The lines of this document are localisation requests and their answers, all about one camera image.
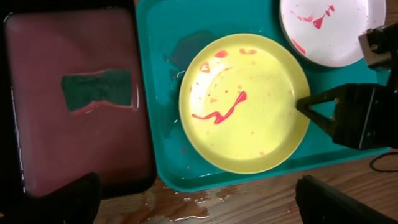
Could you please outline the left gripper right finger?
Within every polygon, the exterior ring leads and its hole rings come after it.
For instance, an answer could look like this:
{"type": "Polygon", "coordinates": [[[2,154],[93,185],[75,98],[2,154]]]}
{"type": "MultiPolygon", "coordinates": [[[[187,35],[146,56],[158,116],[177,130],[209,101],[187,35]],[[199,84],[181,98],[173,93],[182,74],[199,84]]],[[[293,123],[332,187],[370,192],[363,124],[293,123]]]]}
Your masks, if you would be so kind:
{"type": "Polygon", "coordinates": [[[311,175],[297,181],[295,192],[303,224],[397,224],[311,175]]]}

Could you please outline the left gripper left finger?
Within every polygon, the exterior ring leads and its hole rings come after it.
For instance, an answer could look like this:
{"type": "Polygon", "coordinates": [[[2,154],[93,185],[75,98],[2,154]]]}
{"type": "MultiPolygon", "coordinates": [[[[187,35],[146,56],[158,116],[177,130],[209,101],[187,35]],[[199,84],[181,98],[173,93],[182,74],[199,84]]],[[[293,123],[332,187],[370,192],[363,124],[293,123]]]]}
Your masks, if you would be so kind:
{"type": "Polygon", "coordinates": [[[22,223],[92,224],[102,199],[97,174],[89,173],[40,198],[24,204],[22,223]]]}

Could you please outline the green sponge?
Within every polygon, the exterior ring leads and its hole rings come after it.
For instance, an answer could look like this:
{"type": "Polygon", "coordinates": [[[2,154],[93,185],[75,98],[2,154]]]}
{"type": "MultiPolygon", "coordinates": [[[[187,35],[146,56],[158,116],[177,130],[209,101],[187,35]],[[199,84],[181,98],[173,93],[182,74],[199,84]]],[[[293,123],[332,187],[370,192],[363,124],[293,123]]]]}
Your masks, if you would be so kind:
{"type": "Polygon", "coordinates": [[[69,111],[92,103],[132,105],[132,75],[129,70],[102,70],[95,73],[65,75],[61,87],[69,111]]]}

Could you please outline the yellow green plate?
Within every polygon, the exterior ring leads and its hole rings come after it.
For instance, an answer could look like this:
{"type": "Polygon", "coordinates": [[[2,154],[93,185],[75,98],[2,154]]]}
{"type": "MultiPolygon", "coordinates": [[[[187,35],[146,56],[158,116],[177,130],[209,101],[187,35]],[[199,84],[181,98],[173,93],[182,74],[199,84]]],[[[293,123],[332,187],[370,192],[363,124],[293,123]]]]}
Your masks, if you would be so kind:
{"type": "Polygon", "coordinates": [[[193,148],[214,166],[257,174],[286,161],[309,119],[296,107],[307,78],[283,46],[254,34],[222,37],[201,50],[183,77],[179,113],[193,148]]]}

